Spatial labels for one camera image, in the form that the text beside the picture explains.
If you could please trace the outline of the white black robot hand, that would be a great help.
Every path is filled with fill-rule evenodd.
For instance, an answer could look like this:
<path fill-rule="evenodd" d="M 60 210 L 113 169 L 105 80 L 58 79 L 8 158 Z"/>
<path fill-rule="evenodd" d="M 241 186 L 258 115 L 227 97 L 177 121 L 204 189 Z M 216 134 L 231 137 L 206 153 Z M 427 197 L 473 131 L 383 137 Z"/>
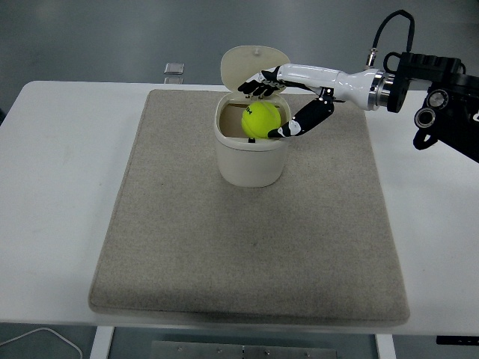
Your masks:
<path fill-rule="evenodd" d="M 379 107 L 378 70 L 347 74 L 339 70 L 299 64 L 283 64 L 253 75 L 238 87 L 244 94 L 270 96 L 277 90 L 301 88 L 317 95 L 283 126 L 268 132 L 267 138 L 300 136 L 318 126 L 335 109 L 337 101 L 352 102 L 363 110 Z"/>

